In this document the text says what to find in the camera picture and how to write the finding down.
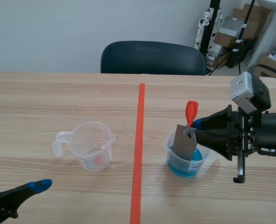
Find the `plastic measuring cup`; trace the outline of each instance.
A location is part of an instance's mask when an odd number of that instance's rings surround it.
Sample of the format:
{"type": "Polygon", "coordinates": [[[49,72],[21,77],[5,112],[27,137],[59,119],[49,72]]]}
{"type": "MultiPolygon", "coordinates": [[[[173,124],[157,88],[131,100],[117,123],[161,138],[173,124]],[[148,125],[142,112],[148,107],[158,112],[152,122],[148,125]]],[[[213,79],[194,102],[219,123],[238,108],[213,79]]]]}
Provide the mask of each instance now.
{"type": "Polygon", "coordinates": [[[52,146],[56,157],[60,157],[63,155],[62,144],[67,143],[84,168],[97,171],[109,165],[112,159],[111,143],[115,139],[105,124],[88,122],[72,132],[59,132],[52,146]]]}
{"type": "Polygon", "coordinates": [[[211,154],[211,150],[209,148],[196,148],[192,160],[184,160],[172,152],[175,132],[176,129],[170,132],[168,136],[168,141],[164,143],[164,148],[168,151],[168,166],[173,173],[179,176],[193,176],[200,169],[204,161],[209,157],[209,155],[211,154]]]}

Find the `paper tag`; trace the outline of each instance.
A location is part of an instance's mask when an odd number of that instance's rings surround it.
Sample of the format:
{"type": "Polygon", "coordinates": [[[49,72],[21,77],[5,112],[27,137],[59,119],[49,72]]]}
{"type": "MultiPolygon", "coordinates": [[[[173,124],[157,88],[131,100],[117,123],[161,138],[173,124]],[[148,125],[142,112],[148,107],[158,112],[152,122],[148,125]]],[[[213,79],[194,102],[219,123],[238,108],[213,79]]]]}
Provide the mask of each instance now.
{"type": "Polygon", "coordinates": [[[214,62],[214,60],[210,60],[210,59],[206,60],[206,63],[209,64],[209,65],[213,65],[213,62],[214,62]]]}

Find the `measuring cup handle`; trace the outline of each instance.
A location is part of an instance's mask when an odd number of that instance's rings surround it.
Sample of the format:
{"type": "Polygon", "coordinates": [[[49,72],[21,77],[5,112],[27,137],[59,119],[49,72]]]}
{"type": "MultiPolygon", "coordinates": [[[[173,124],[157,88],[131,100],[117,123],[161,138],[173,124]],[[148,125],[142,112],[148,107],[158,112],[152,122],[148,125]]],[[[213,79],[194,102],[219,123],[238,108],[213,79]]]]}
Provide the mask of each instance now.
{"type": "Polygon", "coordinates": [[[52,146],[56,157],[63,156],[62,143],[60,140],[53,141],[52,146]]]}
{"type": "Polygon", "coordinates": [[[62,144],[70,143],[73,132],[59,132],[56,140],[53,141],[52,146],[56,157],[63,156],[62,144]]]}

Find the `red handle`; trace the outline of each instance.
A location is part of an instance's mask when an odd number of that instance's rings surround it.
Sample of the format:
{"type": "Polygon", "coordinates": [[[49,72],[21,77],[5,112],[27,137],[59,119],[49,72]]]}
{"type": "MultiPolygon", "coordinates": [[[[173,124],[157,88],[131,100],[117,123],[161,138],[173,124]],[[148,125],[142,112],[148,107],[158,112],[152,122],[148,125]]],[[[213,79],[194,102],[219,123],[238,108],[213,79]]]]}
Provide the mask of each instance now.
{"type": "Polygon", "coordinates": [[[198,113],[198,102],[189,100],[185,108],[185,117],[188,127],[191,127],[198,113]]]}

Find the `chair backrest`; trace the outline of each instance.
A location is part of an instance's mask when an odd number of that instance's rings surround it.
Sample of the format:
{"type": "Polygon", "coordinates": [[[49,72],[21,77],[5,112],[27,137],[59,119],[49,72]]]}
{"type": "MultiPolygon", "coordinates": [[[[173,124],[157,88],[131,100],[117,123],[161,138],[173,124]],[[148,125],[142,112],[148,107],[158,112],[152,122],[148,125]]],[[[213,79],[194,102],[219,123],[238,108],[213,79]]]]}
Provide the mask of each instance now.
{"type": "Polygon", "coordinates": [[[204,56],[194,48],[162,42],[120,41],[101,56],[101,73],[205,75],[204,56]]]}

